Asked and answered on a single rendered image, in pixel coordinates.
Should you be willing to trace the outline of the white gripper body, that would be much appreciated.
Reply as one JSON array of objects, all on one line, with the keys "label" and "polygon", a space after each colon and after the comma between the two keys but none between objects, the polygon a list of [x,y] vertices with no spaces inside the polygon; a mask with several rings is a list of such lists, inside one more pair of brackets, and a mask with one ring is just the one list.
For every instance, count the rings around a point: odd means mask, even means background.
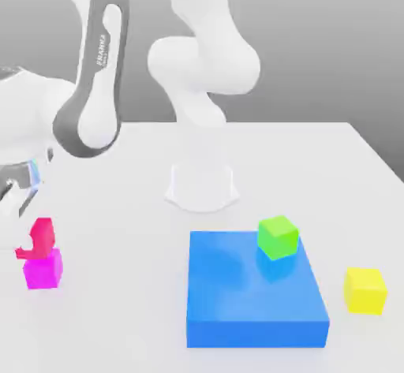
[{"label": "white gripper body", "polygon": [[30,230],[34,213],[28,207],[37,190],[8,187],[0,196],[0,249],[31,246]]}]

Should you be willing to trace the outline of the small red cube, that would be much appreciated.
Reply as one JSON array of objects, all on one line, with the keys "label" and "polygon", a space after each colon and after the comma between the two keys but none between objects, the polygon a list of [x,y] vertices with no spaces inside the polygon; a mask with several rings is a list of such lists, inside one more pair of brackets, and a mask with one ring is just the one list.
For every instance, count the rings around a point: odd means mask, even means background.
[{"label": "small red cube", "polygon": [[55,244],[54,227],[51,218],[37,218],[31,228],[30,237],[32,239],[32,249],[17,248],[15,250],[17,259],[47,258]]}]

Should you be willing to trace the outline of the small magenta cube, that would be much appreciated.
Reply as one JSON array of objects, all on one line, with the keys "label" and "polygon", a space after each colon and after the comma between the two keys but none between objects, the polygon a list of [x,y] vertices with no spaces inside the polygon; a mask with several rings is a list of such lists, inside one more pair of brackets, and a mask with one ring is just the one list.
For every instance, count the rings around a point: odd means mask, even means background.
[{"label": "small magenta cube", "polygon": [[62,254],[53,248],[45,259],[29,259],[23,266],[28,289],[58,288],[63,273]]}]

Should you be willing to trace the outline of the small green cube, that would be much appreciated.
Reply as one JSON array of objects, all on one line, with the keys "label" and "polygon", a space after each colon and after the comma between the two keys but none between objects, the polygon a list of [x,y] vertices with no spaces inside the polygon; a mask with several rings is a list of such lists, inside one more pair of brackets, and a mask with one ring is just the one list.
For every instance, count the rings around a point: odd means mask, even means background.
[{"label": "small green cube", "polygon": [[257,245],[272,261],[297,252],[298,228],[284,215],[259,221]]}]

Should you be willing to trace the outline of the small yellow cube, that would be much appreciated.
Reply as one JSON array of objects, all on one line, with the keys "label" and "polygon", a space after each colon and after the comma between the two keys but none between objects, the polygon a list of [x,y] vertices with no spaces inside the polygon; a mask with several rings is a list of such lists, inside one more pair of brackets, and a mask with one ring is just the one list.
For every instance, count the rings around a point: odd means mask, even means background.
[{"label": "small yellow cube", "polygon": [[348,267],[343,294],[350,313],[382,315],[387,299],[387,287],[380,270]]}]

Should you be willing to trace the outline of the large blue box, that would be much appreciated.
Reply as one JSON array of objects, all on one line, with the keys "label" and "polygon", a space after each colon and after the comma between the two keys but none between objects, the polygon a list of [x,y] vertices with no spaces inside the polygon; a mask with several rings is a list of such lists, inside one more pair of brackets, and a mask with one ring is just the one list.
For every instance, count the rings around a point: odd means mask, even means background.
[{"label": "large blue box", "polygon": [[323,348],[330,318],[303,244],[272,261],[255,231],[192,231],[190,348]]}]

